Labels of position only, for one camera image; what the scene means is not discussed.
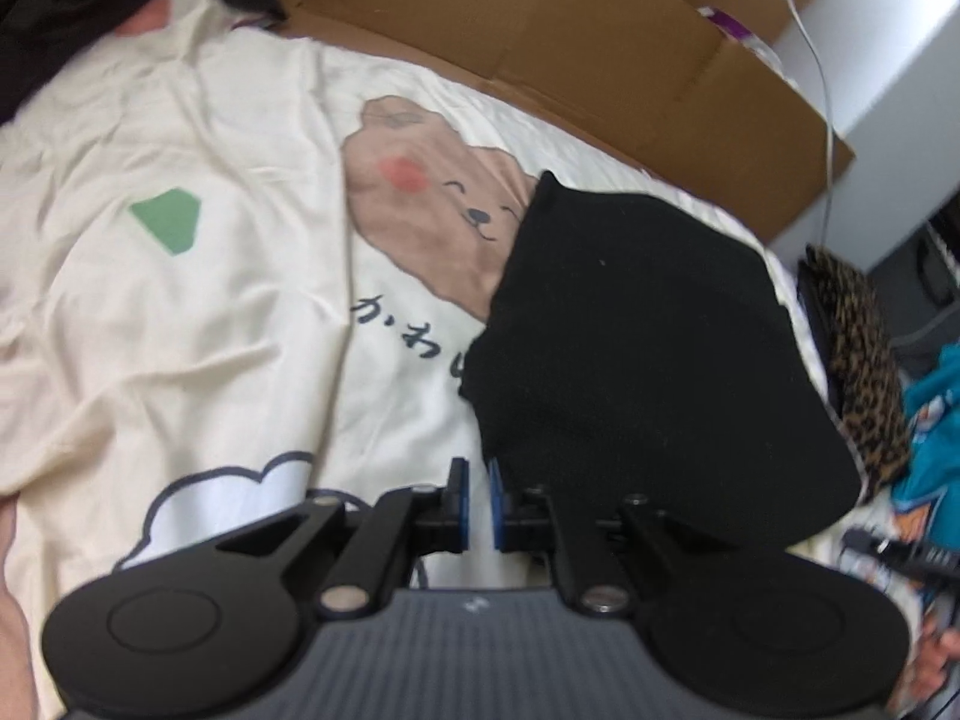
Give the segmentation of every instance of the leopard print fabric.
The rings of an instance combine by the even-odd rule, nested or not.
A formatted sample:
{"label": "leopard print fabric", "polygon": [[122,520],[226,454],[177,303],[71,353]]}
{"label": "leopard print fabric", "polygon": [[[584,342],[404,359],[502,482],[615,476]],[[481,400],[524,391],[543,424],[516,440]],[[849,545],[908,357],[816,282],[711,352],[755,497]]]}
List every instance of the leopard print fabric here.
{"label": "leopard print fabric", "polygon": [[808,247],[806,264],[832,320],[827,372],[840,385],[840,419],[859,449],[873,498],[906,471],[910,435],[896,360],[867,276],[827,250]]}

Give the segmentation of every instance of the brown print on blanket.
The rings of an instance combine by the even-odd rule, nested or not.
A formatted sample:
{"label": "brown print on blanket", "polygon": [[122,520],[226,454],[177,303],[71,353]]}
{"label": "brown print on blanket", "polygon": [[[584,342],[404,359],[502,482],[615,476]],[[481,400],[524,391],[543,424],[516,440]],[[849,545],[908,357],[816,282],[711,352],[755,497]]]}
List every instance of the brown print on blanket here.
{"label": "brown print on blanket", "polygon": [[16,498],[0,498],[0,717],[28,720],[37,715],[30,637],[4,573],[15,535]]}
{"label": "brown print on blanket", "polygon": [[486,322],[536,180],[499,148],[468,146],[411,100],[369,100],[344,142],[357,232],[438,298]]}

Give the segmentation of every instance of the cloud print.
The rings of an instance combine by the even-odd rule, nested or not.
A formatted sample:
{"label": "cloud print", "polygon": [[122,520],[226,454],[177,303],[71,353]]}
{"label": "cloud print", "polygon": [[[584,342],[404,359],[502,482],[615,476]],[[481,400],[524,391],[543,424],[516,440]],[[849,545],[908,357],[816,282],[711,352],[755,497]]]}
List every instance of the cloud print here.
{"label": "cloud print", "polygon": [[140,541],[113,570],[130,568],[301,503],[313,469],[309,452],[285,452],[262,471],[223,466],[181,477],[147,509]]}

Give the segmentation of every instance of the bear nose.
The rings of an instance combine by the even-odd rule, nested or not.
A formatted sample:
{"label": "bear nose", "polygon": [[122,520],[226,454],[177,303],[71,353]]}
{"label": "bear nose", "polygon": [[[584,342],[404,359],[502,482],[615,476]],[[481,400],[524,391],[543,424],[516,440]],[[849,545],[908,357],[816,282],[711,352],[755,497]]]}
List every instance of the bear nose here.
{"label": "bear nose", "polygon": [[467,215],[474,224],[490,223],[490,214],[488,214],[486,211],[480,210],[479,208],[467,208]]}

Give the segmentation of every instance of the white blanket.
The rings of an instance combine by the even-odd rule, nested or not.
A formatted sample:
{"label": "white blanket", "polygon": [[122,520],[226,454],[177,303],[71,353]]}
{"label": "white blanket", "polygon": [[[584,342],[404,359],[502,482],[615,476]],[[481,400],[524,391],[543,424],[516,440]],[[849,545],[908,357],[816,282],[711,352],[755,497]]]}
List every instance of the white blanket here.
{"label": "white blanket", "polygon": [[[525,582],[491,547],[457,388],[527,176],[655,194],[755,247],[826,390],[790,277],[722,210],[425,69],[172,1],[167,28],[104,37],[0,129],[0,495],[18,495],[0,618],[20,631],[22,610],[43,720],[59,710],[38,649],[56,600],[309,490],[373,502],[465,457],[472,550],[428,560],[430,583]],[[429,169],[423,149],[441,155]],[[501,225],[481,236],[493,254],[472,250],[482,266],[422,271],[424,239],[395,235],[390,202],[440,188],[467,234]],[[0,661],[27,658],[8,642]]]}

